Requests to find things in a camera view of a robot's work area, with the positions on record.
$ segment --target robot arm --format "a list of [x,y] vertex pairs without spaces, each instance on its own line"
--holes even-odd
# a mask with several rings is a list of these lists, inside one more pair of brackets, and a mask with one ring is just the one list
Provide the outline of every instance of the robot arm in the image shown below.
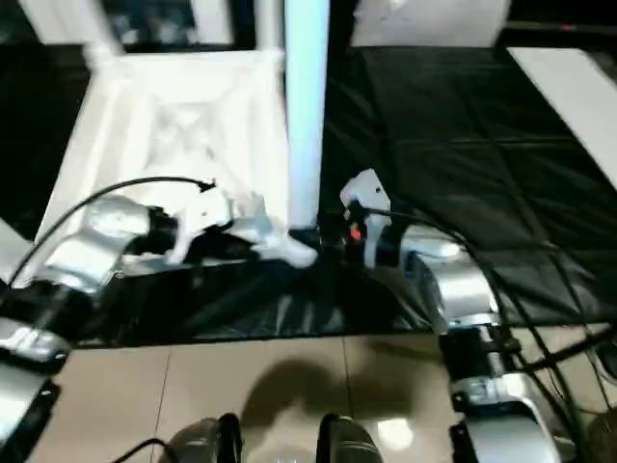
[[[431,227],[400,228],[371,213],[356,220],[354,204],[364,210],[389,208],[374,173],[352,180],[341,198],[348,222],[342,240],[339,234],[335,241],[345,259],[398,267],[429,311],[453,407],[465,416],[450,428],[455,462],[557,463],[527,377],[505,352],[504,346],[517,345],[501,326],[486,277],[463,246]],[[159,208],[107,198],[88,211],[83,228],[56,247],[28,286],[12,291],[12,303],[0,313],[3,462],[23,462],[35,446],[60,393],[52,378],[71,347],[104,318],[103,289],[126,254],[164,255],[167,268],[180,265],[192,240],[217,226],[246,240],[264,258],[284,258],[297,266],[314,259],[315,253],[269,221],[258,203],[253,216],[235,223],[224,197],[203,196],[195,204],[168,217]],[[504,458],[508,452],[510,459]]]
[[450,428],[454,461],[561,461],[529,379],[511,360],[520,346],[502,326],[491,286],[467,250],[435,228],[401,228],[371,214],[370,208],[389,209],[372,171],[351,180],[341,199],[350,218],[346,248],[354,250],[346,255],[367,267],[398,267],[428,312],[452,406],[465,416]]
[[[235,206],[243,208],[237,219]],[[87,209],[81,229],[53,249],[29,285],[11,291],[0,308],[0,461],[23,462],[34,448],[60,394],[53,377],[104,322],[105,290],[126,270],[124,258],[148,254],[147,272],[178,268],[195,238],[213,229],[262,259],[306,266],[316,255],[270,220],[259,198],[234,204],[213,188],[170,217],[110,196]]]

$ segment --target beige floor tile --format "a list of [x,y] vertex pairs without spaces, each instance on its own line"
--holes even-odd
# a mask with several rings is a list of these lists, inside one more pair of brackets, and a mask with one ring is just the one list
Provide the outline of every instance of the beige floor tile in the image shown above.
[[345,338],[354,418],[384,461],[450,462],[456,423],[432,335]]
[[[535,360],[541,357],[540,350],[528,330],[517,329],[514,333],[515,336],[521,341],[523,353],[527,360]],[[585,337],[585,332],[582,327],[541,328],[540,334],[551,351],[566,347],[573,342],[584,339]],[[573,359],[559,364],[559,366],[566,378],[566,381],[568,381],[570,388],[572,389],[578,406],[581,409],[587,411],[605,411],[606,406],[600,387],[592,365],[586,355],[578,355]],[[545,384],[552,391],[554,391],[549,374],[546,371],[543,371],[539,374],[539,376],[543,379]],[[611,405],[616,405],[617,387],[605,380],[603,380],[603,384]],[[593,415],[590,414],[583,414],[583,417],[587,421],[593,419]]]
[[[33,463],[107,463],[154,435],[170,349],[74,352]],[[131,463],[148,463],[145,450]]]
[[349,414],[341,339],[174,347],[157,435],[226,412],[240,417],[245,461],[314,461],[322,417]]

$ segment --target black plastic sheet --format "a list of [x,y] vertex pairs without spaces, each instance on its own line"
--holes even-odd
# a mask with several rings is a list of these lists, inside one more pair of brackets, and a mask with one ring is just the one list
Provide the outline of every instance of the black plastic sheet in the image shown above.
[[28,239],[47,208],[89,80],[81,46],[0,45],[0,217]]
[[[77,103],[87,73],[71,75],[59,83]],[[49,135],[56,153],[60,135]],[[461,230],[536,323],[617,321],[617,193],[507,51],[336,55],[322,164],[322,220],[342,212],[349,178],[375,169],[395,209],[428,208]],[[32,208],[5,210],[25,224]],[[141,345],[428,330],[427,308],[399,290],[405,283],[327,257],[304,270],[254,262],[127,278],[105,335]]]

